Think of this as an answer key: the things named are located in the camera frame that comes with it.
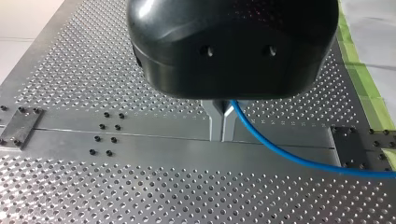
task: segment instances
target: black plastic cover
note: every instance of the black plastic cover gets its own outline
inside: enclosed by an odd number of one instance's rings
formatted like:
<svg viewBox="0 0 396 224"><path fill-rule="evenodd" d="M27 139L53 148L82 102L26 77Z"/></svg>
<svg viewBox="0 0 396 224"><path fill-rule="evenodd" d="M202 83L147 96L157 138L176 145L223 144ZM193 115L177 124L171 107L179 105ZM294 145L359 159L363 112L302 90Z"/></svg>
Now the black plastic cover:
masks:
<svg viewBox="0 0 396 224"><path fill-rule="evenodd" d="M315 81L333 41L337 0L130 0L146 79L194 99L276 99Z"/></svg>

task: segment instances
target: perforated metal table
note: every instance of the perforated metal table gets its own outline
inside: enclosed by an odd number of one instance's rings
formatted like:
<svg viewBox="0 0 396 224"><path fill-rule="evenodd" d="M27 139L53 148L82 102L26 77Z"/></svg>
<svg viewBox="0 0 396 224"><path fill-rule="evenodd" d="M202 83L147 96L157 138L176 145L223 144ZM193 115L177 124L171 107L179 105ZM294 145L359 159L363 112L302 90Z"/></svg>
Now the perforated metal table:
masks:
<svg viewBox="0 0 396 224"><path fill-rule="evenodd" d="M307 169L239 121L233 142L208 141L199 101L143 79L125 8L65 1L0 87L2 129L19 106L45 110L22 150L0 149L0 223L396 223L394 180ZM245 113L286 150L333 165L330 127L353 127L381 167L336 42L311 90Z"/></svg>

